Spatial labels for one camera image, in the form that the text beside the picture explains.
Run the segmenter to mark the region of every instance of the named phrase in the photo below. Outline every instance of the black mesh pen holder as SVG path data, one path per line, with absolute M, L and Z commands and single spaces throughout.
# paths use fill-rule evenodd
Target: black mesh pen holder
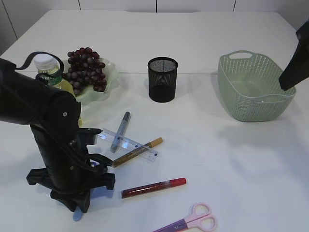
M 178 63 L 168 57 L 157 57 L 148 62 L 149 97 L 156 102 L 169 102 L 176 91 Z

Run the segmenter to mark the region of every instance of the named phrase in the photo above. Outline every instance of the white table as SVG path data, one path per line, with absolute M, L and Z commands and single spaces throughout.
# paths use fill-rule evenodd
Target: white table
M 1 57 L 22 64 L 33 51 L 67 59 L 68 50 L 89 46 L 123 73 L 147 73 L 147 62 L 174 58 L 179 73 L 213 73 L 219 57 L 250 50 L 281 68 L 297 45 L 295 30 L 275 12 L 131 13 L 49 11 Z M 28 70 L 36 71 L 34 65 Z

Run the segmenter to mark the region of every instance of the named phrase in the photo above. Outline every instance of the grapes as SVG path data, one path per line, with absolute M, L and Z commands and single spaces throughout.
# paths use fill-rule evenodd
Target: grapes
M 80 50 L 76 50 L 75 53 L 76 53 L 77 55 L 79 55 L 79 56 L 82 54 L 82 52 L 81 52 Z
M 87 53 L 87 54 L 92 54 L 92 49 L 91 49 L 90 47 L 87 47 L 87 48 L 86 48 L 86 53 Z
M 80 91 L 79 89 L 77 89 L 77 88 L 74 89 L 74 94 L 75 94 L 75 95 L 78 95 L 78 94 L 80 94 L 80 93 L 81 93 L 81 91 Z
M 81 58 L 82 58 L 83 61 L 86 61 L 88 59 L 88 56 L 87 56 L 87 54 L 82 54 Z
M 73 79 L 76 79 L 76 78 L 78 77 L 77 72 L 72 72 L 71 77 L 72 77 Z
M 99 65 L 100 64 L 100 59 L 95 59 L 95 65 Z
M 105 68 L 105 63 L 101 62 L 98 66 L 99 66 L 100 68 L 104 69 L 104 68 Z
M 68 63 L 69 64 L 74 64 L 75 63 L 75 59 L 74 58 L 69 58 L 68 59 Z
M 97 81 L 97 80 L 98 80 L 98 77 L 97 77 L 97 76 L 93 76 L 91 79 L 92 79 L 93 81 Z
M 87 59 L 87 62 L 88 62 L 88 64 L 93 64 L 93 63 L 94 63 L 94 61 L 93 61 L 93 59 L 92 59 L 91 57 L 89 57 L 89 58 Z
M 93 85 L 93 90 L 104 92 L 107 82 L 105 73 L 105 63 L 100 62 L 100 56 L 90 47 L 68 52 L 68 63 L 70 67 L 62 77 L 73 86 L 74 94 L 78 95 L 88 86 Z
M 98 88 L 98 92 L 104 92 L 104 90 L 105 90 L 105 86 L 100 86 L 100 87 Z
M 93 52 L 92 56 L 93 56 L 94 59 L 99 59 L 100 58 L 100 56 L 99 56 L 99 54 L 97 52 Z
M 74 82 L 73 86 L 74 86 L 74 88 L 80 88 L 81 84 L 79 82 Z

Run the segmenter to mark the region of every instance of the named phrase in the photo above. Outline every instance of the red marker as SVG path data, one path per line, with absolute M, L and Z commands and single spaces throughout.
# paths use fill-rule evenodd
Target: red marker
M 140 186 L 136 188 L 130 188 L 123 190 L 121 192 L 121 198 L 127 198 L 127 197 L 133 197 L 133 196 L 138 196 L 142 195 L 148 192 L 155 192 L 163 189 L 169 189 L 172 187 L 180 186 L 180 185 L 185 185 L 187 183 L 185 178 L 179 178 L 179 179 L 174 179 L 174 180 L 168 180 L 168 181 L 163 181 L 163 182 L 158 182 L 150 185 L 145 185 L 145 186 Z

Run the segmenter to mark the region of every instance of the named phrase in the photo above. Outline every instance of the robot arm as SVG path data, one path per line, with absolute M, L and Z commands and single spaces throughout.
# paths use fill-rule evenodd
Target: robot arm
M 288 90 L 309 77 L 309 20 L 296 32 L 299 39 L 296 51 L 279 82 Z
M 46 167 L 31 170 L 28 183 L 51 189 L 52 199 L 61 201 L 71 211 L 79 206 L 86 213 L 92 188 L 113 189 L 114 174 L 107 173 L 112 161 L 88 153 L 87 145 L 95 144 L 101 130 L 78 128 L 81 104 L 73 95 L 46 85 L 41 74 L 32 79 L 15 72 L 28 67 L 39 53 L 43 52 L 30 54 L 20 68 L 0 59 L 0 121 L 31 127 Z M 60 64 L 60 74 L 63 63 L 55 58 Z M 90 160 L 99 165 L 91 167 Z

